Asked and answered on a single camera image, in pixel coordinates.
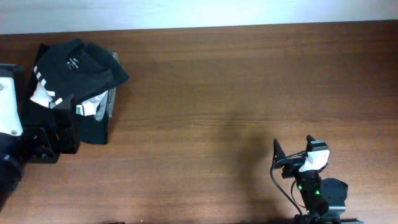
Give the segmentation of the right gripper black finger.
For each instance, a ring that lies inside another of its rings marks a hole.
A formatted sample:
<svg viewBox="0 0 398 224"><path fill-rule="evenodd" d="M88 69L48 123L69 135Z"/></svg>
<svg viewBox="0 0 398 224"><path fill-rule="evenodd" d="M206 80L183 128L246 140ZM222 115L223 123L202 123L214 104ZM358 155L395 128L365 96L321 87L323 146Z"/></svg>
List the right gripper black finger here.
<svg viewBox="0 0 398 224"><path fill-rule="evenodd" d="M283 160L286 158L286 155L277 139L273 140L273 161L274 162L279 162L280 160Z"/></svg>
<svg viewBox="0 0 398 224"><path fill-rule="evenodd" d="M307 135L306 140L307 140L307 146L306 146L307 152L328 150L328 145L323 140L316 140L311 135Z"/></svg>

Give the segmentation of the dark green t-shirt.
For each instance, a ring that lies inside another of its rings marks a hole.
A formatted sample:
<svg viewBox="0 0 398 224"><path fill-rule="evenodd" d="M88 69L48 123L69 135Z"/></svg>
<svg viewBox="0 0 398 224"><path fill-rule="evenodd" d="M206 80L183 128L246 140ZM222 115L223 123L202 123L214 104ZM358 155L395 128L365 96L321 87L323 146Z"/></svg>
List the dark green t-shirt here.
<svg viewBox="0 0 398 224"><path fill-rule="evenodd" d="M47 108L70 95L80 104L129 78L109 50L81 39L40 45L32 69L37 85L30 100Z"/></svg>

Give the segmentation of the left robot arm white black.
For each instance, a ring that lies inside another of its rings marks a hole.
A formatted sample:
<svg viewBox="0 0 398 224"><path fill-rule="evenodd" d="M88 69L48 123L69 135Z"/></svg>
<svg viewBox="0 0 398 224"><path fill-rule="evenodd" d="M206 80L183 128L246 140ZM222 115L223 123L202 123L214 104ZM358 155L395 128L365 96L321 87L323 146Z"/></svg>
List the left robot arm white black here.
<svg viewBox="0 0 398 224"><path fill-rule="evenodd" d="M53 109L25 101L20 119L20 136L1 134L2 207L20 185L26 164L55 164L61 154L75 154L80 146L74 95Z"/></svg>

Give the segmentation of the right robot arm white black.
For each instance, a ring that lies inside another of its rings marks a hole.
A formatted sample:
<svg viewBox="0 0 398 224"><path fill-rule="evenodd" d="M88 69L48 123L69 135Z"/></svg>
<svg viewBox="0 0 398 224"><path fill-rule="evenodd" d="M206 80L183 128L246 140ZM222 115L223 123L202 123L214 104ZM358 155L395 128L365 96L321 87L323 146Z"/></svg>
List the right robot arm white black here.
<svg viewBox="0 0 398 224"><path fill-rule="evenodd" d="M316 140L311 135L306 140L305 150L289 156L285 155L279 141L273 140L271 180L298 210L294 216L295 223L342 223L341 214L346 210L348 184L336 178L320 177L320 172L328 165L329 147L326 142ZM282 178L294 179L292 187L300 192L302 206L277 183L273 175L276 169L282 170Z"/></svg>

